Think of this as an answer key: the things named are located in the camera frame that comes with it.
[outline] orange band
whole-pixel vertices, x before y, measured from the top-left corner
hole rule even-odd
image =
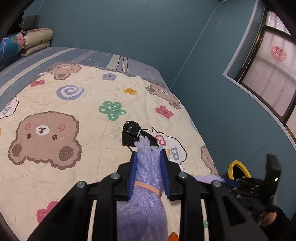
[[[138,187],[141,187],[141,188],[145,188],[145,189],[147,189],[149,191],[152,191],[153,193],[155,193],[159,197],[161,197],[161,195],[162,195],[161,192],[157,188],[155,188],[155,187],[153,187],[153,186],[151,186],[149,184],[142,183],[142,182],[139,182],[139,181],[135,181],[135,185],[138,186]]]

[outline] window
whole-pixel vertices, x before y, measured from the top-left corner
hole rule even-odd
[[[259,34],[236,81],[277,116],[296,142],[296,43],[274,12],[265,10]]]
[[[279,19],[279,17],[271,11],[267,12],[265,25],[281,30],[287,34],[290,34],[283,22]]]

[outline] orange object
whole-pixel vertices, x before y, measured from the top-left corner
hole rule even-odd
[[[157,196],[161,197],[161,192],[154,186],[151,186],[149,184],[146,184],[146,183],[142,183],[142,182],[139,182],[139,181],[135,181],[135,185],[138,186],[138,187],[141,187],[141,188],[145,188],[151,192],[154,192]]]
[[[170,236],[168,237],[168,241],[179,241],[179,237],[176,233],[171,233]]]
[[[130,95],[135,95],[137,94],[136,90],[133,90],[132,88],[126,88],[125,90],[123,90],[123,92],[130,94]]]

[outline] yellow ring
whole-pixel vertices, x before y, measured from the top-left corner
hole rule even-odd
[[[234,177],[233,177],[234,166],[239,167],[239,169],[241,169],[243,171],[243,173],[245,174],[246,177],[251,177],[251,174],[249,173],[248,169],[244,166],[243,163],[241,163],[240,161],[233,161],[228,166],[228,178],[229,179],[234,180]]]

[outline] screw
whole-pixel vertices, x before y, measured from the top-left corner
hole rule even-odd
[[[217,188],[219,188],[222,185],[221,182],[217,180],[213,181],[212,184],[214,185],[214,187],[217,187]]]
[[[86,182],[79,181],[79,182],[77,182],[76,187],[78,187],[78,188],[84,188],[85,187],[85,184],[86,184]]]
[[[114,179],[114,180],[117,180],[118,178],[120,178],[120,174],[119,173],[116,173],[116,172],[115,173],[112,173],[111,174],[111,178]]]
[[[187,177],[187,173],[186,172],[179,172],[178,176],[182,179]]]

